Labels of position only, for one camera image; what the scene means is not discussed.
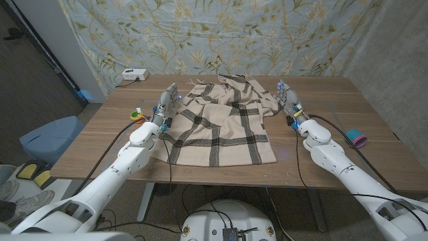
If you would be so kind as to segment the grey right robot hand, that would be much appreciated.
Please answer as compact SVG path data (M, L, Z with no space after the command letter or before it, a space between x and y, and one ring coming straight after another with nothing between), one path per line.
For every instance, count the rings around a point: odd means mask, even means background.
M289 126L293 126L296 129L308 120L297 94L283 80L278 82L277 94L273 95L273 98L278 101L285 112Z

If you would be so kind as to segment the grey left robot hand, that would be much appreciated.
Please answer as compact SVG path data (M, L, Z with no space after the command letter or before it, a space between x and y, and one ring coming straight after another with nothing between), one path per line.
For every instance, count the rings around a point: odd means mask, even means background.
M151 122L162 127L171 123L172 118L177 114L177 109L181 104L181 95L178 86L171 84L160 96L158 104L153 108Z

